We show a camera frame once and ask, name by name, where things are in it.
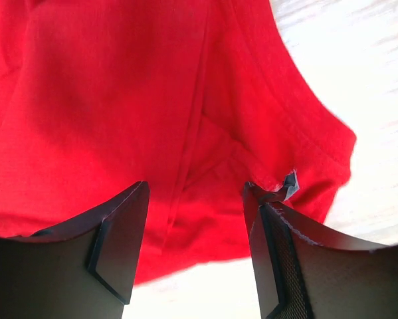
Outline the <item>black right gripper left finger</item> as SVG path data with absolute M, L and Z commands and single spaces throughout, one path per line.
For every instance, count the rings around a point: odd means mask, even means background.
M 148 204 L 140 181 L 28 237 L 0 237 L 0 318 L 121 318 Z

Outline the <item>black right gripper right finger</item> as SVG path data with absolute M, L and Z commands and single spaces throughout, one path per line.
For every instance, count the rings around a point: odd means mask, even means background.
M 287 206 L 295 173 L 277 191 L 248 182 L 243 207 L 262 318 L 398 318 L 398 244 L 331 229 Z

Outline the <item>red t shirt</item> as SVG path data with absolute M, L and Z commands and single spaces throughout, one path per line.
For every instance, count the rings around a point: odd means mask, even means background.
M 137 283 L 247 257 L 244 184 L 323 222 L 354 144 L 268 1 L 0 1 L 0 237 L 146 181 Z

